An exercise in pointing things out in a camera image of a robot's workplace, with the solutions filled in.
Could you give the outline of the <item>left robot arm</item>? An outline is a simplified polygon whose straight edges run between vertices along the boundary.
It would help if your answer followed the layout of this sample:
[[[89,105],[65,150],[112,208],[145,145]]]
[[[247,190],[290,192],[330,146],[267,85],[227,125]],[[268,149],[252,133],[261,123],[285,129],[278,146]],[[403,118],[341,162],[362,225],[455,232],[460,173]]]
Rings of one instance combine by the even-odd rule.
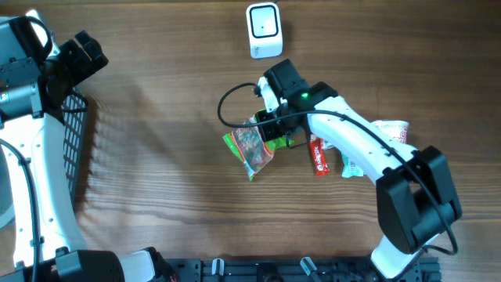
[[[151,281],[147,250],[118,256],[88,249],[67,182],[65,107],[78,84],[108,64],[100,44],[81,31],[57,45],[35,11],[1,24],[1,152],[16,223],[15,269],[7,281]]]

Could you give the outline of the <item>green candy bag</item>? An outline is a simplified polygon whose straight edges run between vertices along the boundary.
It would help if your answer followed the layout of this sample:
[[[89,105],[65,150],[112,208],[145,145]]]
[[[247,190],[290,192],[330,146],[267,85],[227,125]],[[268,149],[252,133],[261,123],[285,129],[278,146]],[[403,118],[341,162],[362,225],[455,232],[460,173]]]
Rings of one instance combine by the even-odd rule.
[[[294,145],[294,141],[285,136],[265,142],[257,127],[233,129],[222,139],[243,163],[250,181],[273,159],[278,149]]]

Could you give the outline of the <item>red Nescafe stick sachet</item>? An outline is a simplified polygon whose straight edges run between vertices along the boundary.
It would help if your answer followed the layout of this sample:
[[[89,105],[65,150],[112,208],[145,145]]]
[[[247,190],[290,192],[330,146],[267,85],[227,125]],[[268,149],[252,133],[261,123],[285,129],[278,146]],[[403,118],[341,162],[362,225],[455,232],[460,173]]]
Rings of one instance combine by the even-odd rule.
[[[330,169],[328,168],[324,154],[323,140],[318,136],[311,134],[309,137],[308,145],[315,168],[315,174],[317,176],[329,175]]]

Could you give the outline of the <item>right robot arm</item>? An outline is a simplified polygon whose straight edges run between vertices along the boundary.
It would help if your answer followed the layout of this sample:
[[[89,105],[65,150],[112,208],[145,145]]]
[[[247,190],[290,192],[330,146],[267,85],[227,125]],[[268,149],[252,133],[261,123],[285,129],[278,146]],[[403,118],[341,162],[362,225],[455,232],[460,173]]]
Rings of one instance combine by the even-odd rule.
[[[265,103],[258,119],[265,140],[302,127],[353,160],[375,184],[383,237],[370,261],[381,278],[396,280],[424,252],[438,251],[432,242],[442,233],[451,241],[450,255],[457,253],[451,225],[463,211],[440,150],[418,150],[391,138],[328,84],[307,83],[290,60],[268,69],[255,94]]]

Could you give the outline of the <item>teal snack wrapper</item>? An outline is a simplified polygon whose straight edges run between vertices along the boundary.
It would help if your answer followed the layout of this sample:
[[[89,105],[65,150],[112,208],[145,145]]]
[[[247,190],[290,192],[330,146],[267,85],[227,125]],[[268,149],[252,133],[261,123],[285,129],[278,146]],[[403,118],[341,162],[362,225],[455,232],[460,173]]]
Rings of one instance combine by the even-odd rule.
[[[341,173],[343,178],[363,177],[365,175],[364,171],[347,155],[342,154],[341,157],[344,164],[344,168]]]

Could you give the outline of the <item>cup noodles container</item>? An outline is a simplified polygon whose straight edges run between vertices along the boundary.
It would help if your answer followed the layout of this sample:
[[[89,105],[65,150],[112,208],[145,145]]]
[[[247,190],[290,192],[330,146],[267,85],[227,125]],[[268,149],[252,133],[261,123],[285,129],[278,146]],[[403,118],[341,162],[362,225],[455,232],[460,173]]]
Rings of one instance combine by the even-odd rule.
[[[400,143],[407,143],[407,132],[409,123],[398,120],[376,120],[372,122],[384,134]]]

